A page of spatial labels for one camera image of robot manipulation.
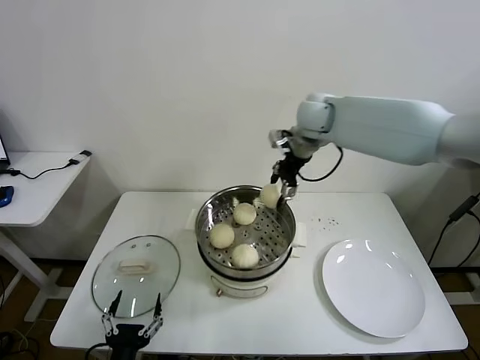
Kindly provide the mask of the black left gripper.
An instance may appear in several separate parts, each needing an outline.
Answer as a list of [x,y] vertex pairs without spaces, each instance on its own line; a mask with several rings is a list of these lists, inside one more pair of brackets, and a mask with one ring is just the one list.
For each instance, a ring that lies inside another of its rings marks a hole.
[[107,311],[103,313],[101,322],[105,332],[106,345],[112,349],[112,360],[135,360],[137,353],[149,344],[163,326],[161,293],[157,294],[152,321],[147,325],[116,324],[114,318],[121,301],[122,291],[110,303]]

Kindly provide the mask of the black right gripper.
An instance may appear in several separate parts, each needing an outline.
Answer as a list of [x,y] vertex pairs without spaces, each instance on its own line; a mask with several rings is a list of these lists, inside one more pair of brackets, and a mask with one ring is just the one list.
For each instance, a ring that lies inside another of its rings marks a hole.
[[276,205],[277,208],[285,206],[296,196],[297,187],[290,185],[298,184],[297,176],[299,175],[300,169],[312,158],[312,155],[309,157],[298,157],[287,148],[281,148],[280,153],[284,158],[278,160],[274,164],[270,177],[271,185],[276,185],[278,180],[281,180],[279,197]]

